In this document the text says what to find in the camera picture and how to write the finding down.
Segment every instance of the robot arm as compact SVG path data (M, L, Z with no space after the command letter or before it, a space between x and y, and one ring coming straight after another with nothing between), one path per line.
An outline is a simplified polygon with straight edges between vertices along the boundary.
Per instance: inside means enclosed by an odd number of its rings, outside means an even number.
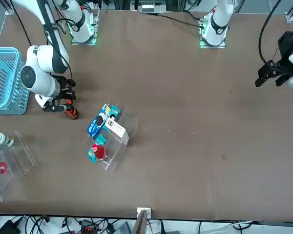
M203 38L208 44L217 46L223 41L228 23L234 11L232 0L217 0L216 7L207 15L209 23Z
M269 60L258 70L258 79L255 86L261 86L266 80L276 78L276 85L281 86L288 82L293 88L293 32L285 32L278 40L281 59L278 62Z
M66 80L63 76L49 74L50 72L63 74L69 66L69 56L48 1L13 1L38 17L49 41L49 45L32 45L28 48L26 64L21 70L23 85L36 94L35 99L44 111L61 111L71 119L77 118L78 112L72 106L72 100L75 99L72 87L75 86L75 82ZM66 99L66 104L60 105L61 99Z

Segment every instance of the product box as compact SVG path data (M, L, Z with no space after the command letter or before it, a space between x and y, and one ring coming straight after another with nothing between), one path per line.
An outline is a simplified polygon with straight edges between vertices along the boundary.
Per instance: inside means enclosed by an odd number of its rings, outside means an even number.
M104 126L105 121L109 118L110 112L111 108L105 104L94 120L92 120L91 124L88 126L87 132L93 139L96 139L100 129Z
M111 134L116 137L123 144L127 145L129 141L129 136L124 127L119 125L117 122L113 120L113 118L109 118L105 123L106 128L111 131Z

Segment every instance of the blue box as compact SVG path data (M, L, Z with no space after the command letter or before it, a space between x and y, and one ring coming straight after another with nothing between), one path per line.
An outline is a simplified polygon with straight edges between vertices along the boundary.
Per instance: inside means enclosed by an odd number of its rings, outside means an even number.
M96 139L101 128L104 126L105 121L109 118L110 112L111 108L105 104L88 126L87 132L94 140Z

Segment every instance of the floor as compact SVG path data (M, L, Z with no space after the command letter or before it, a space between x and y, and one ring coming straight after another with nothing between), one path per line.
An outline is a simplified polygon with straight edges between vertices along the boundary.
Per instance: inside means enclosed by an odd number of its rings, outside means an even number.
M13 219L13 222L19 219L19 217L15 216L0 216L0 227L9 219ZM91 219L89 218L77 218L77 220L88 220L91 222ZM21 223L19 224L18 228L20 229L20 234L25 234L25 224L26 224L27 217L25 217ZM68 229L67 227L62 228L62 222L64 218L63 217L51 217L49 223L43 223L41 225L41 230L46 234L62 234L67 233ZM100 218L94 218L93 221L96 222L98 220L101 220ZM117 230L120 228L125 222L128 222L129 228L132 231L133 226L135 223L134 219L122 219L117 221L114 224L114 228ZM149 220L150 225L146 228L146 234L157 234L161 231L161 224L159 220L156 219L150 219ZM70 231L76 231L78 232L80 230L80 225L73 219L69 218L67 220L68 228ZM33 222L31 220L27 223L27 233L29 230L33 227ZM198 233L198 227L200 222L198 221L174 221L174 220L163 220L163 225L165 228L166 233L168 232L175 232L179 231L179 234L197 234ZM207 231L211 231L213 229L220 229L224 228L225 226L229 225L229 223L217 223L217 222L202 222L201 228L200 228L200 234L204 234ZM233 227L228 227L228 229L225 229L223 231L215 232L218 234L237 234L238 231L235 230ZM274 226L274 225L252 225L249 228L242 231L243 234L293 234L293 227L285 227L285 226Z

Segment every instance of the blue product package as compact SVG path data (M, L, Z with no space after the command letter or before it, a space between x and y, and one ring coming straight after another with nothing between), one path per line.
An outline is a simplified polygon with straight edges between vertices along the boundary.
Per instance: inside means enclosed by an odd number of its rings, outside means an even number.
M98 137L96 138L96 140L94 141L94 143L96 145L104 145L106 143L106 139L100 133L98 135ZM90 148L90 150L88 151L88 158L91 160L92 163L95 163L96 162L96 156L95 156L94 152L92 151L92 148Z
M87 132L93 139L96 138L100 129L104 126L105 121L109 118L110 112L111 108L105 104L88 126Z

